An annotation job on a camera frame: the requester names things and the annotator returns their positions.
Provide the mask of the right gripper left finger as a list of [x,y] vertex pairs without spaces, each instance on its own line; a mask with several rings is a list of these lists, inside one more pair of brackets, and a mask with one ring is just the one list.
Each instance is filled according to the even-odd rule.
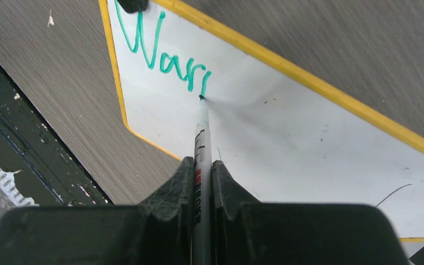
[[193,159],[136,205],[29,206],[0,218],[0,264],[189,264]]

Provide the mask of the yellow framed whiteboard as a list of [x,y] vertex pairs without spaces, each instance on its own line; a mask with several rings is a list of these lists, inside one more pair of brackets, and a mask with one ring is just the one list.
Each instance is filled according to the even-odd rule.
[[212,157],[265,202],[375,205],[424,241],[424,138],[182,1],[100,1],[126,128],[181,159],[199,95]]

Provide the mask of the green whiteboard marker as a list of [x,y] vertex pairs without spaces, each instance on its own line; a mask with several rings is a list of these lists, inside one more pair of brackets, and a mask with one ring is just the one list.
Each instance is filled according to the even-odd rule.
[[211,264],[211,138],[205,97],[199,96],[194,140],[194,220],[191,264]]

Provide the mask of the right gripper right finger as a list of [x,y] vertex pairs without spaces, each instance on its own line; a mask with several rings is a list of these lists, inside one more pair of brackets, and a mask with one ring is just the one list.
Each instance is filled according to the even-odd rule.
[[408,264],[386,216],[363,204],[262,203],[211,169],[217,264]]

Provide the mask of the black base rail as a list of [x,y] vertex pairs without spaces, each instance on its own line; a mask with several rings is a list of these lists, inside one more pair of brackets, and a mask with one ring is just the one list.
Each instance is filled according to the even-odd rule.
[[1,65],[0,184],[42,206],[112,203]]

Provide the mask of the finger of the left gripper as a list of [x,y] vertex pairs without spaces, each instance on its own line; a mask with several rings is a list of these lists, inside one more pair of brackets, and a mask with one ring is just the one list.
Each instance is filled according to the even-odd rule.
[[143,12],[148,8],[149,0],[117,0],[117,3],[127,13]]

